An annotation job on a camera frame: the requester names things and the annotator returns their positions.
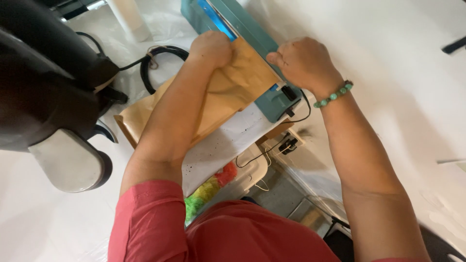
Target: person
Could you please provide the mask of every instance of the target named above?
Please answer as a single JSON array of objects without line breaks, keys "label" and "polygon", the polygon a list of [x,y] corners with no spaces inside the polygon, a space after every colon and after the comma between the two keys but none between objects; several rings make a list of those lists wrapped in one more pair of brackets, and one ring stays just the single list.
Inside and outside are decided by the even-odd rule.
[{"label": "person", "polygon": [[[338,261],[309,228],[254,203],[220,202],[184,227],[181,165],[212,72],[229,63],[224,33],[194,40],[128,162],[108,261]],[[321,101],[344,85],[325,46],[310,38],[268,54]],[[430,261],[406,191],[351,92],[321,107],[359,262]]]}]

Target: fist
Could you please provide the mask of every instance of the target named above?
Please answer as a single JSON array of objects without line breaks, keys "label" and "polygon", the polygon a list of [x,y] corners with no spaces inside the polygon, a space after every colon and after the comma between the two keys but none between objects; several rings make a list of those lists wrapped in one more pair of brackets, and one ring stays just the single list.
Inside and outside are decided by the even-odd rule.
[{"label": "fist", "polygon": [[284,43],[277,52],[268,54],[267,60],[278,66],[290,82],[315,96],[327,97],[343,83],[327,48],[309,37]]},{"label": "fist", "polygon": [[203,66],[217,69],[226,66],[232,59],[230,39],[223,32],[207,31],[192,42],[188,59]]}]

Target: teal heat sealer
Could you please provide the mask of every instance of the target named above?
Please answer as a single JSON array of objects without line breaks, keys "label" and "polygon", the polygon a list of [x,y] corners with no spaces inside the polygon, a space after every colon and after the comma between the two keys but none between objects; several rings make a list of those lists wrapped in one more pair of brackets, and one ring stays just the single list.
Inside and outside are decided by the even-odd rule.
[{"label": "teal heat sealer", "polygon": [[[231,41],[242,37],[264,60],[268,53],[278,49],[277,43],[236,0],[181,0],[181,13],[198,34],[216,30],[224,32]],[[278,67],[269,65],[281,81],[270,87],[255,103],[267,119],[275,123],[284,114],[295,115],[293,108],[301,100],[302,93],[286,82]]]}]

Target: brown paper bag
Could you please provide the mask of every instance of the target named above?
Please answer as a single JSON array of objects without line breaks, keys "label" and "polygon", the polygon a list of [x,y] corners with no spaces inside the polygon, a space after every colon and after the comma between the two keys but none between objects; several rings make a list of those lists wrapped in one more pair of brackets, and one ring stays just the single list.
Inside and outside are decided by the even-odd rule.
[{"label": "brown paper bag", "polygon": [[[234,53],[231,63],[215,70],[207,86],[207,95],[191,147],[279,81],[267,63],[244,39],[236,39],[232,46]],[[167,80],[155,94],[137,101],[115,116],[118,126],[134,148],[152,110],[174,78]]]}]

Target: white cylinder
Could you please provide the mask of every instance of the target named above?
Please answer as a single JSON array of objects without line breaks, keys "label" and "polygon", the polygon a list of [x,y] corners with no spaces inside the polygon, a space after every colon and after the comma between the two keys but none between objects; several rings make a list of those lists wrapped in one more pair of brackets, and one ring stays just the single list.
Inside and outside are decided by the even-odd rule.
[{"label": "white cylinder", "polygon": [[142,42],[151,35],[134,0],[107,0],[107,2],[123,30],[131,38]]}]

